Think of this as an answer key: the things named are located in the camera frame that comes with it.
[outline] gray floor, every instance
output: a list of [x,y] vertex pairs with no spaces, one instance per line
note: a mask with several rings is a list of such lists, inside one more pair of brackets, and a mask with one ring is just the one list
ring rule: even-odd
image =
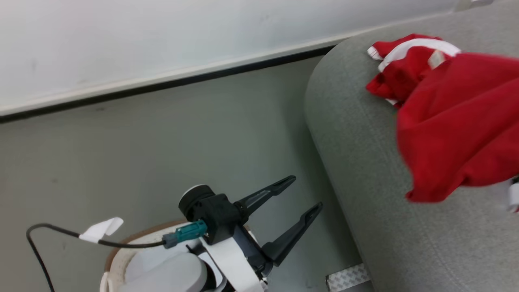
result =
[[[25,229],[76,231],[113,216],[113,240],[182,218],[181,194],[206,183],[231,200],[297,181],[250,220],[260,244],[318,201],[323,213],[270,277],[271,291],[326,291],[361,262],[303,118],[319,58],[0,125],[0,285],[47,291]],[[35,232],[56,290],[99,289],[110,249]]]

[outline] teal connector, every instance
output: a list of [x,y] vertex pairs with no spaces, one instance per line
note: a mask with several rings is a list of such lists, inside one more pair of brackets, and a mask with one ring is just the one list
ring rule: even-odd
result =
[[207,232],[207,225],[203,220],[198,220],[189,225],[179,227],[175,233],[168,233],[162,236],[165,241],[166,249],[176,246],[178,243],[186,240],[194,240],[203,236]]

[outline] black cable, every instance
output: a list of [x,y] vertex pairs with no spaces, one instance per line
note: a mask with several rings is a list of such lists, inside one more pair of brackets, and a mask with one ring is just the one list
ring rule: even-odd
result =
[[[43,263],[42,257],[39,255],[38,249],[36,248],[36,245],[34,245],[34,241],[31,238],[31,232],[38,228],[49,228],[54,231],[58,231],[60,233],[79,238],[79,233],[70,231],[67,229],[63,229],[61,227],[57,227],[48,223],[40,223],[35,224],[29,227],[25,233],[25,237],[27,237],[27,241],[31,245],[31,248],[34,252],[34,255],[38,259],[39,265],[42,267],[43,273],[45,274],[45,278],[47,279],[47,284],[49,285],[50,291],[54,291],[54,286],[52,285],[52,281],[50,280],[49,272],[47,271],[47,268],[45,267],[45,264]],[[166,241],[160,241],[160,242],[154,242],[154,243],[146,243],[146,244],[124,244],[124,243],[116,243],[116,242],[110,242],[105,240],[99,240],[98,244],[105,245],[105,246],[111,246],[111,247],[118,247],[118,248],[148,248],[148,247],[156,247],[164,245]]]

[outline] white tag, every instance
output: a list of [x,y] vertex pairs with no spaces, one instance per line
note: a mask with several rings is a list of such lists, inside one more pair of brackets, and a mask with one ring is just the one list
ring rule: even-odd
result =
[[121,227],[123,222],[124,221],[121,218],[115,217],[110,220],[94,224],[90,226],[83,234],[80,234],[79,239],[97,243],[100,239],[103,238],[105,234],[112,235],[112,233]]
[[445,62],[445,56],[443,55],[442,52],[435,50],[431,54],[431,57],[429,58],[429,61],[427,61],[427,62],[429,63],[429,67],[431,67],[431,69],[434,70],[441,63]]
[[510,186],[508,191],[509,211],[519,213],[519,183]]
[[384,60],[384,58],[382,58],[380,56],[380,54],[378,53],[377,49],[375,49],[375,47],[370,47],[369,49],[367,49],[367,54],[375,60],[379,60],[379,61]]

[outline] gray fabric upholstery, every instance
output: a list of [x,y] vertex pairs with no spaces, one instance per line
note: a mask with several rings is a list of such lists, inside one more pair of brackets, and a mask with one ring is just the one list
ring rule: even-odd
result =
[[396,110],[364,86],[377,73],[366,50],[410,33],[459,48],[519,56],[519,2],[352,37],[316,67],[305,112],[328,175],[378,291],[518,291],[519,216],[506,184],[459,188],[445,202],[412,204],[395,142]]

